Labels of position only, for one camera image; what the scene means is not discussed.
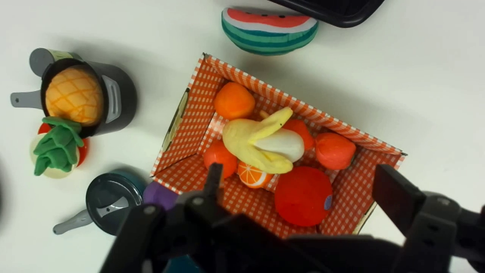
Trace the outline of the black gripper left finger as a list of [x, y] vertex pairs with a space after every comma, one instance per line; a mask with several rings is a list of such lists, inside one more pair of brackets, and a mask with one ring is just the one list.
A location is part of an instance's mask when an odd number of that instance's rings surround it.
[[218, 207], [221, 180], [223, 166], [212, 164], [207, 170], [206, 184], [203, 189], [203, 205], [206, 211], [213, 211]]

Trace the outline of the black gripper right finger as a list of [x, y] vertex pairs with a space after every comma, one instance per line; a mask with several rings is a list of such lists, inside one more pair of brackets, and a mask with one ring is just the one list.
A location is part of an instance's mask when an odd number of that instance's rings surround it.
[[371, 196], [395, 228], [407, 236], [415, 214], [424, 204], [424, 195], [394, 167], [379, 164]]

